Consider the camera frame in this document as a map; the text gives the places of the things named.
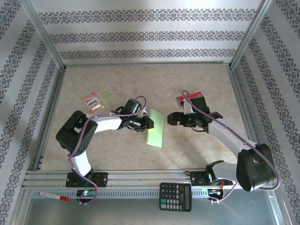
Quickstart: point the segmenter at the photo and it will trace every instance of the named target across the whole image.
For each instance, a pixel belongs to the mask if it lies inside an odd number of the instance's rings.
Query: metal corner post
[[[241,59],[242,55],[244,54],[245,50],[247,49],[248,44],[250,43],[252,37],[256,33],[259,24],[262,22],[266,12],[268,11],[268,8],[273,0],[263,0],[260,5],[257,8],[256,14],[254,15],[253,20],[249,24],[245,35],[240,42],[238,48],[235,51],[235,54],[230,62],[230,69],[234,69],[237,64],[239,63],[239,60]]]
[[[55,60],[60,71],[65,71],[66,66],[65,66],[64,62],[62,61],[62,58],[61,58],[59,52],[57,51],[54,42],[52,41],[49,33],[47,32],[41,18],[39,17],[37,11],[35,10],[32,2],[31,2],[31,0],[20,0],[20,4],[24,8],[24,10],[27,13],[32,24],[35,26],[36,30],[38,31],[40,37],[42,38],[44,44],[46,45],[46,47],[49,50],[50,54],[52,55],[53,59]]]

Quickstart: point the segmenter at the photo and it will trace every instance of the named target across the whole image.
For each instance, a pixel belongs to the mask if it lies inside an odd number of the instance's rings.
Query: marble surface
[[[163,115],[181,111],[175,96],[182,89],[200,90],[211,111],[217,111],[242,135],[246,136],[240,112],[227,73],[227,64],[169,64],[114,67],[68,68],[63,81],[41,170],[70,170],[67,151],[55,135],[76,110],[88,113],[81,98],[93,91],[104,100],[107,113],[128,99],[143,95],[148,107]],[[235,163],[234,155],[215,137],[190,128],[170,126],[166,122],[163,147],[146,144],[146,132],[129,129],[96,133],[87,148],[94,169],[203,168],[224,160]]]

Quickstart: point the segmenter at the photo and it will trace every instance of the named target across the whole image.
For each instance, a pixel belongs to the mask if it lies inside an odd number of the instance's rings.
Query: patterned wallpaper
[[[58,68],[17,0],[0,1],[0,225],[9,224],[45,129]]]
[[[230,62],[260,0],[35,0],[66,65]]]
[[[276,0],[235,72],[260,143],[268,143],[293,224],[300,224],[300,7]]]

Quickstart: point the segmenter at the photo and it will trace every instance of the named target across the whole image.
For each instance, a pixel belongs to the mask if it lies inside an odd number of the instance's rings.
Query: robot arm
[[[105,130],[122,129],[124,127],[131,127],[130,129],[133,129],[136,132],[154,128],[153,121],[148,118],[147,115],[142,115],[142,117],[118,117],[118,115],[122,114],[136,113],[139,108],[141,108],[141,104],[136,99],[131,98],[127,101],[125,106],[121,106],[115,111],[112,111],[109,116],[98,117],[88,122],[76,154],[69,159],[74,168],[83,177],[86,177],[89,180],[92,177],[93,170],[88,161],[86,149],[95,133]],[[56,135],[56,140],[60,143],[62,148],[70,153],[75,150],[83,125],[90,117],[92,117],[92,115],[86,115],[81,111],[73,113]]]
[[[223,117],[217,112],[210,112],[203,96],[191,99],[191,102],[201,111],[213,117],[214,121],[207,116],[194,110],[186,101],[182,102],[184,112],[173,112],[168,116],[168,123],[189,128],[200,127],[207,133],[219,139],[238,159],[237,164],[229,164],[224,161],[217,161],[206,166],[208,181],[226,179],[238,182],[246,191],[253,191],[276,179],[273,170],[269,165],[245,143],[249,143],[262,153],[272,164],[273,159],[270,148],[266,144],[258,145],[247,138],[239,139],[233,132],[237,133]]]

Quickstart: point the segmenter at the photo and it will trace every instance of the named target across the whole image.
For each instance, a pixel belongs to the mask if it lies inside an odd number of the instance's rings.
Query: black calculator
[[[192,188],[190,184],[161,183],[159,209],[190,212],[192,210]]]

